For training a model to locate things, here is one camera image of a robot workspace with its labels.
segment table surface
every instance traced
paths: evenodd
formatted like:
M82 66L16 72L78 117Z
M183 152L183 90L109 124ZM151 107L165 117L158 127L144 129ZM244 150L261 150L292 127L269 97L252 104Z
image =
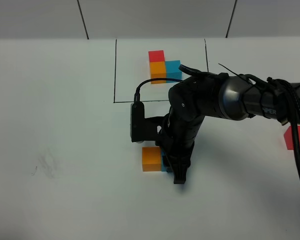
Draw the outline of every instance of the table surface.
M0 236L300 240L287 126L206 117L187 182L173 185L171 174L142 172L153 142L131 143L129 102L150 50L203 71L207 53L210 72L225 72L221 63L300 82L300 38L170 41L0 40ZM141 90L146 117L169 110L160 85Z

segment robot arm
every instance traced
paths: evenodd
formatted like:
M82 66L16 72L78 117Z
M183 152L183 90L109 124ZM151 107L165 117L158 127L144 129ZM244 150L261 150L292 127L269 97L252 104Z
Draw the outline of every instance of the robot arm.
M295 114L297 109L292 105L293 95L287 93L294 92L300 103L300 83L290 85L271 78L264 82L250 74L216 75L183 65L180 70L191 77L169 90L171 107L166 116L145 118L144 105L139 101L140 87L131 105L132 142L155 141L165 152L167 161L164 164L173 172L175 184L186 181L195 138L205 116L235 121L263 116L277 119L282 125L291 122L292 131L296 131L297 123L300 124L300 114ZM299 148L299 139L293 142L294 148ZM295 151L296 162L300 158L298 151Z

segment orange cube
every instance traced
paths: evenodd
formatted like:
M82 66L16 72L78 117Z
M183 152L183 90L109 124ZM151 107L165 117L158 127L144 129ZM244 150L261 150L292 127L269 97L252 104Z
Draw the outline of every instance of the orange cube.
M164 61L150 62L150 75L152 79L166 78L166 63ZM152 84L165 84L165 80L152 81Z
M142 171L155 172L161 171L161 149L155 147L142 148Z

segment red cube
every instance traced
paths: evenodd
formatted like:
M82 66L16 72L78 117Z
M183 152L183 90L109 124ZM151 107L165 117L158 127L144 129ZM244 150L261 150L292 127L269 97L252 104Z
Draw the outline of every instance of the red cube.
M298 126L298 133L299 133L299 142L300 142L300 126ZM289 128L285 131L284 140L285 140L286 148L288 150L293 150L294 149L294 143L292 141L291 126L289 126Z
M149 61L150 61L150 63L164 62L165 61L164 51L163 50L149 51Z

